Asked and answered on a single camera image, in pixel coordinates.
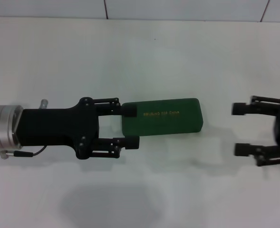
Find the white table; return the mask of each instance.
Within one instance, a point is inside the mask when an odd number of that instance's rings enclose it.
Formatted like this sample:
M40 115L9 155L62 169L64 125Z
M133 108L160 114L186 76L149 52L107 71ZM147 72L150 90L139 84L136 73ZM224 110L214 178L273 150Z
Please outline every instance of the white table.
M0 18L0 105L196 97L204 117L117 160L0 159L0 228L280 228L280 165L233 156L274 144L272 117L231 116L251 95L280 98L279 23ZM100 125L121 136L120 118Z

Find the white tile wall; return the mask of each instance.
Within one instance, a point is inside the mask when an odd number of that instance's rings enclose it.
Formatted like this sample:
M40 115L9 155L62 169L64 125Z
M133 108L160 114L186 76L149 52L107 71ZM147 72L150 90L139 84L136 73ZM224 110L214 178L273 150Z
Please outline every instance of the white tile wall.
M263 21L280 22L280 0L270 0Z
M0 16L106 18L103 0L0 0Z
M110 19L260 21L268 0L106 0Z

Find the white surface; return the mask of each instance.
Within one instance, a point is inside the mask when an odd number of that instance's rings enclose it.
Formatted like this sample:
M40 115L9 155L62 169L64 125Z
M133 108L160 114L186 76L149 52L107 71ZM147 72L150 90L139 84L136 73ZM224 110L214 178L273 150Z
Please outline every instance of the white surface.
M280 0L270 0L263 21L280 22Z
M268 0L106 0L110 19L260 21Z
M117 160L64 146L0 159L0 228L280 228L280 165L233 156L273 144L273 118L231 116L251 95L280 98L278 23L0 18L0 104L196 97L204 117ZM117 118L100 125L121 135Z
M103 0L0 0L0 16L106 19Z

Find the green box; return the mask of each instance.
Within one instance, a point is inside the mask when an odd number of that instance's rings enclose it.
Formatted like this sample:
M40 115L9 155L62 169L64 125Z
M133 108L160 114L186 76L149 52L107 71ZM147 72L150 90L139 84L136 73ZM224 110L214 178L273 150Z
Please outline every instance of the green box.
M137 106L137 117L122 117L124 136L195 133L203 126L200 103L196 98L126 104Z

